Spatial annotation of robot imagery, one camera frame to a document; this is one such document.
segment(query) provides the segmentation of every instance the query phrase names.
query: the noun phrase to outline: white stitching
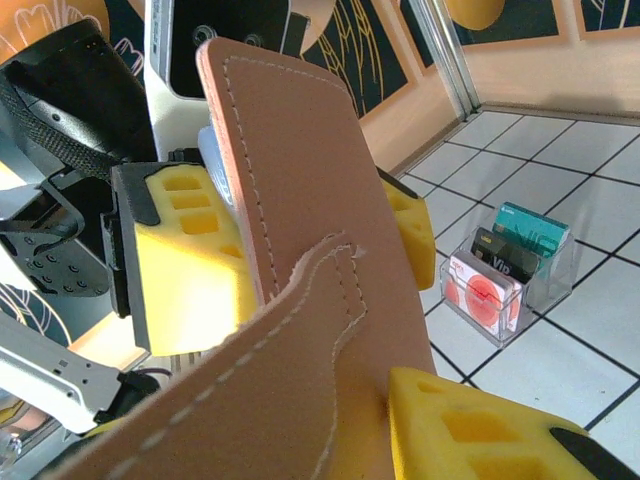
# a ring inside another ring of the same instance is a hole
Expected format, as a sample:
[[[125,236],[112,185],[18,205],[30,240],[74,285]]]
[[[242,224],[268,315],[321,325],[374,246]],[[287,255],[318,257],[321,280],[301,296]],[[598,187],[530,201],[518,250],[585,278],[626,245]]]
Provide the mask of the white stitching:
[[[222,62],[222,70],[224,73],[224,78],[225,81],[227,82],[227,93],[229,94],[229,97],[231,98],[231,107],[233,109],[233,113],[236,117],[236,126],[238,128],[238,133],[240,134],[240,142],[242,143],[242,148],[244,149],[244,158],[247,162],[247,167],[248,167],[248,172],[249,172],[249,177],[251,177],[251,183],[253,184],[253,192],[256,195],[256,206],[258,207],[258,211],[260,213],[260,224],[262,225],[262,230],[264,232],[263,237],[264,237],[264,241],[265,244],[267,245],[267,252],[269,255],[269,260],[271,261],[271,273],[273,274],[273,283],[276,287],[276,291],[279,292],[280,291],[280,284],[278,283],[278,276],[276,274],[276,266],[275,266],[275,259],[273,256],[273,251],[272,251],[272,245],[271,245],[271,239],[269,238],[269,231],[267,230],[267,222],[264,219],[264,208],[262,207],[262,202],[260,200],[260,193],[258,192],[258,187],[256,185],[256,177],[253,173],[253,165],[251,163],[251,159],[249,158],[249,151],[247,148],[247,142],[244,139],[244,130],[242,129],[242,125],[240,124],[240,113],[238,112],[238,108],[236,107],[236,99],[235,99],[235,95],[233,93],[233,89],[231,88],[231,78],[229,77],[229,63],[231,62],[231,60],[235,60],[235,61],[241,61],[241,62],[248,62],[248,63],[253,63],[256,65],[262,65],[265,67],[271,67],[271,68],[277,68],[278,70],[283,70],[285,72],[289,72],[289,73],[294,73],[294,74],[298,74],[298,75],[302,75],[304,77],[309,77],[309,78],[313,78],[316,79],[320,82],[324,82],[327,85],[331,85],[341,91],[343,91],[344,93],[348,94],[346,88],[330,81],[327,80],[326,78],[322,78],[322,77],[318,77],[316,75],[313,75],[311,73],[307,73],[307,72],[303,72],[300,70],[295,70],[293,68],[289,68],[289,67],[284,67],[282,65],[278,65],[275,63],[270,63],[270,62],[264,62],[262,60],[255,60],[252,58],[247,58],[247,57],[238,57],[236,55],[231,55],[230,57],[226,58],[223,62]]]
[[[320,268],[320,266],[330,257],[335,258],[335,256],[338,254],[338,252],[341,252],[343,250],[348,250],[351,248],[350,244],[346,244],[346,245],[341,245],[338,246],[336,248],[334,248],[333,250],[331,250],[329,253],[327,253],[324,257],[322,257],[318,263],[316,263],[316,265],[314,266],[313,270],[311,271],[311,275],[309,276],[309,281],[307,282],[307,286],[305,288],[304,294],[302,295],[302,298],[298,301],[298,303],[295,305],[295,307],[293,309],[291,309],[291,311],[278,323],[278,325],[276,325],[273,329],[271,329],[268,334],[267,337],[275,337],[279,332],[282,331],[282,329],[291,323],[291,321],[294,319],[295,315],[297,315],[300,310],[302,310],[302,307],[304,306],[304,304],[306,303],[307,299],[309,298],[310,292],[311,292],[311,284],[313,282],[313,279],[316,276],[316,273],[318,272],[318,269]],[[356,286],[358,288],[358,291],[361,292],[360,290],[360,282],[358,279],[358,274],[357,271],[355,270],[356,265],[355,263],[353,263],[353,273],[356,277]],[[337,356],[337,349],[338,346],[340,344],[340,342],[342,341],[342,339],[346,336],[347,333],[349,333],[356,325],[358,322],[360,322],[360,320],[362,318],[364,318],[364,316],[367,314],[367,306],[364,302],[364,300],[362,300],[361,297],[361,301],[362,301],[362,305],[364,307],[364,311],[363,313],[355,320],[352,320],[349,322],[349,324],[347,325],[347,327],[342,331],[342,333],[340,334],[340,336],[338,337],[338,339],[336,340],[336,342],[333,345],[333,350],[332,350],[332,365],[334,368],[334,373],[335,373],[335,360],[336,360],[336,356]],[[183,410],[179,411],[178,413],[174,414],[168,421],[167,425],[163,428],[161,428],[160,430],[154,432],[152,435],[148,436],[143,442],[142,444],[138,447],[138,450],[136,451],[136,453],[128,458],[126,458],[125,460],[123,460],[122,462],[119,462],[107,475],[107,479],[108,480],[118,480],[120,478],[122,478],[131,467],[133,467],[133,465],[140,459],[140,457],[142,456],[142,454],[147,453],[149,451],[151,451],[153,448],[155,448],[156,446],[158,446],[161,441],[166,437],[166,434],[171,430],[171,428],[175,425],[177,425],[178,423],[180,423],[180,421],[184,420],[185,418],[187,418],[189,416],[189,414],[193,413],[193,411],[195,410],[195,408],[193,408],[196,404],[201,403],[202,401],[204,401],[206,398],[208,398],[211,393],[213,393],[213,391],[217,386],[221,386],[223,385],[227,380],[229,380],[229,378],[231,378],[231,376],[242,366],[246,365],[247,363],[249,363],[249,361],[254,357],[254,355],[256,353],[259,353],[259,351],[264,347],[265,345],[265,340],[266,339],[262,339],[260,341],[258,341],[256,344],[254,344],[251,348],[251,351],[241,355],[238,360],[236,360],[235,364],[233,367],[231,367],[229,370],[227,370],[226,372],[224,372],[223,374],[219,375],[215,380],[214,383],[212,385],[208,385],[207,388],[205,388],[202,392],[200,392],[198,395],[196,395],[194,397],[194,399],[191,401],[191,403],[189,405],[187,405]],[[186,414],[182,414],[181,413],[185,410],[189,410],[188,413]],[[335,398],[334,395],[334,413],[333,413],[333,424],[329,433],[329,438],[327,439],[327,442],[325,444],[325,448],[322,452],[322,454],[320,455],[319,459],[318,459],[318,463],[316,465],[316,469],[313,473],[312,479],[317,478],[318,473],[320,472],[322,465],[326,462],[328,455],[329,455],[329,451],[330,451],[330,447],[331,447],[331,443],[333,442],[333,436],[335,434],[335,430],[336,430],[336,426],[337,426],[337,399]]]

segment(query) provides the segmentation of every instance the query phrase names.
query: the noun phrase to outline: black mesh strap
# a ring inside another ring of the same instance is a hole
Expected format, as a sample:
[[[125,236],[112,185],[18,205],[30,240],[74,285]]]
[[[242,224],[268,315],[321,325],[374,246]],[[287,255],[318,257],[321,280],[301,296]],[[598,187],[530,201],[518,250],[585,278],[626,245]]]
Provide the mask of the black mesh strap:
[[[2,73],[0,73],[0,102],[14,118],[19,131],[31,141],[83,175],[111,182],[111,167],[118,165],[119,162],[109,155],[96,152],[63,135],[36,117]]]

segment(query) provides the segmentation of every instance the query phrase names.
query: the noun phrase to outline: stitching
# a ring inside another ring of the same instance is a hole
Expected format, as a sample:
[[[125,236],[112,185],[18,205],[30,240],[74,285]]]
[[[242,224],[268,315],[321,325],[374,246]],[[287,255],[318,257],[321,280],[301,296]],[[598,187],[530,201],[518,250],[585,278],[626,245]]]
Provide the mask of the stitching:
[[[267,252],[269,255],[269,260],[271,261],[271,273],[273,274],[273,283],[276,287],[276,291],[279,292],[280,291],[280,284],[278,283],[278,275],[276,273],[276,266],[275,266],[275,258],[273,255],[273,251],[272,251],[272,245],[271,245],[271,239],[269,238],[269,231],[267,229],[267,222],[265,221],[264,218],[264,208],[262,206],[262,201],[260,200],[260,192],[258,191],[258,187],[256,185],[256,176],[253,173],[253,165],[251,163],[251,159],[249,157],[249,151],[248,151],[248,147],[247,147],[247,142],[244,138],[244,130],[242,129],[242,125],[240,124],[240,113],[238,112],[238,108],[236,107],[236,99],[235,99],[235,95],[233,93],[233,89],[231,88],[231,78],[229,77],[229,63],[231,63],[231,61],[239,61],[239,62],[247,62],[247,63],[253,63],[256,65],[262,65],[265,67],[270,67],[270,68],[276,68],[278,70],[282,70],[284,72],[289,72],[289,73],[293,73],[293,74],[297,74],[297,75],[301,75],[303,77],[308,77],[308,78],[313,78],[315,80],[318,80],[320,82],[326,83],[327,85],[331,85],[337,89],[339,89],[340,91],[348,94],[346,88],[330,81],[327,80],[326,78],[322,78],[322,77],[318,77],[316,75],[313,75],[311,73],[307,73],[307,72],[303,72],[301,70],[295,70],[293,68],[289,68],[289,67],[285,67],[282,65],[278,65],[275,63],[271,63],[271,62],[265,62],[262,60],[255,60],[253,58],[247,58],[247,57],[239,57],[236,55],[231,55],[228,58],[226,58],[223,62],[222,62],[222,70],[224,73],[224,78],[225,81],[227,82],[227,93],[229,94],[229,97],[231,98],[231,107],[233,108],[233,113],[236,117],[236,126],[238,128],[238,133],[240,134],[240,142],[242,143],[242,148],[244,150],[244,158],[245,161],[247,162],[247,167],[248,167],[248,171],[249,171],[249,177],[251,178],[251,183],[253,186],[253,192],[256,196],[256,206],[258,207],[258,212],[260,214],[260,224],[262,225],[262,231],[263,231],[263,238],[265,241],[265,244],[267,245]]]
[[[324,257],[322,257],[318,261],[318,263],[316,263],[313,270],[311,271],[311,275],[309,276],[309,280],[305,287],[305,291],[304,291],[304,294],[302,295],[302,298],[298,301],[295,307],[274,328],[272,328],[267,333],[267,336],[264,339],[255,343],[249,352],[240,355],[240,357],[238,357],[238,359],[234,363],[234,366],[232,366],[229,370],[225,371],[224,373],[216,377],[216,379],[213,381],[212,384],[208,385],[204,390],[202,390],[196,396],[194,396],[193,400],[190,402],[189,405],[187,405],[185,408],[179,410],[174,415],[172,415],[164,427],[153,432],[151,435],[147,436],[145,440],[143,440],[143,442],[139,445],[137,451],[130,457],[116,464],[115,467],[113,467],[113,469],[107,474],[105,478],[107,480],[118,480],[123,478],[124,475],[126,475],[126,473],[131,469],[131,467],[133,467],[133,465],[135,465],[140,460],[140,457],[143,454],[153,450],[162,442],[162,440],[166,437],[167,433],[171,430],[171,428],[175,427],[184,419],[189,417],[189,415],[195,411],[196,406],[202,404],[202,402],[204,402],[207,398],[209,398],[209,396],[216,390],[216,388],[221,388],[224,385],[224,383],[228,381],[236,371],[238,371],[244,365],[249,363],[251,359],[254,358],[255,354],[259,353],[260,350],[264,348],[264,346],[268,343],[270,339],[276,337],[283,330],[284,327],[290,324],[295,318],[295,316],[300,312],[300,310],[302,310],[302,307],[305,305],[305,303],[307,302],[307,299],[309,298],[313,279],[315,278],[316,273],[318,272],[318,269],[320,268],[320,266],[325,261],[327,261],[327,259],[331,257],[336,258],[336,255],[339,252],[343,250],[349,250],[350,248],[351,248],[351,244],[340,245],[334,248],[333,250],[331,250]],[[358,274],[356,271],[356,265],[355,265],[355,262],[353,262],[353,260],[352,260],[352,263],[353,263],[353,273],[356,277],[356,286],[358,290],[361,292],[360,282],[359,282]],[[341,284],[341,285],[344,293],[343,298],[345,298],[346,300],[346,292],[344,292],[344,284]],[[332,350],[332,365],[334,368],[334,372],[335,372],[335,360],[338,353],[338,347],[342,342],[342,339],[367,314],[367,306],[364,303],[364,300],[362,300],[362,297],[361,297],[361,301],[362,301],[362,305],[364,306],[364,312],[357,319],[349,322],[347,327],[342,331],[342,333],[334,343],[333,350]],[[326,462],[329,456],[329,450],[331,447],[331,443],[333,442],[333,436],[335,434],[336,426],[337,426],[337,399],[335,398],[335,394],[334,394],[334,414],[333,414],[332,427],[330,430],[329,438],[327,439],[327,442],[325,444],[325,448],[318,459],[316,469],[313,473],[312,479],[317,478],[317,475],[319,474],[323,464]]]
[[[340,333],[340,335],[338,336],[338,338],[333,344],[333,349],[331,350],[331,366],[333,370],[333,380],[334,380],[333,381],[333,418],[331,421],[331,429],[329,430],[329,436],[327,437],[327,440],[324,444],[324,449],[322,450],[320,457],[318,457],[318,461],[316,462],[316,468],[314,469],[313,474],[311,475],[311,480],[316,480],[320,476],[320,473],[322,472],[322,468],[327,463],[327,460],[329,459],[329,454],[331,453],[331,445],[333,445],[333,439],[335,437],[336,429],[338,427],[338,391],[337,391],[336,379],[335,379],[336,378],[336,359],[338,357],[338,352],[339,350],[341,350],[343,339],[358,326],[360,321],[368,313],[367,304],[364,302],[364,299],[362,298],[362,290],[360,289],[360,279],[358,278],[358,273],[356,272],[356,263],[353,261],[353,259],[351,260],[351,263],[353,264],[353,274],[356,277],[356,287],[358,289],[358,292],[360,292],[360,302],[364,309],[362,313],[358,316],[358,318],[354,319],[353,314],[351,314],[350,312],[349,302],[347,301],[347,291],[344,287],[344,283],[342,282],[342,273],[340,272],[340,268],[338,265],[338,258],[334,257],[334,259],[336,261],[336,272],[338,272],[338,279],[340,280],[340,286],[342,287],[342,295],[345,303],[347,304],[347,315],[349,315],[349,317],[351,318],[351,321],[349,322],[347,327],[342,331],[342,333]]]

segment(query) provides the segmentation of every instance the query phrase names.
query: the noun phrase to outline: tan leather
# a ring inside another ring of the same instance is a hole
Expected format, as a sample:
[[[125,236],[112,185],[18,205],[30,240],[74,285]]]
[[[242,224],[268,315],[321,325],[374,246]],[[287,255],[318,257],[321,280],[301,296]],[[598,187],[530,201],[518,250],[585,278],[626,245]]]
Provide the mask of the tan leather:
[[[198,66],[266,305],[58,478],[393,478],[389,369],[434,368],[351,99],[225,39]]]

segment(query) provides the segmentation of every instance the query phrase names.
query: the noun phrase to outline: yellow foam pad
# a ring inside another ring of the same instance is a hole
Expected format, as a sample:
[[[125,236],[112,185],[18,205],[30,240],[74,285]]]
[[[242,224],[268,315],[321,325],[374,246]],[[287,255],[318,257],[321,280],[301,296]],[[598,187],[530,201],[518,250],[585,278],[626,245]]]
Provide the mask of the yellow foam pad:
[[[549,433],[588,435],[567,420],[411,368],[389,388],[396,480],[594,478]]]
[[[257,308],[240,232],[203,167],[170,166],[145,182],[160,217],[135,223],[150,351],[208,350]]]
[[[436,270],[436,242],[427,204],[423,198],[411,198],[385,181],[382,185],[396,217],[418,289],[431,288]]]

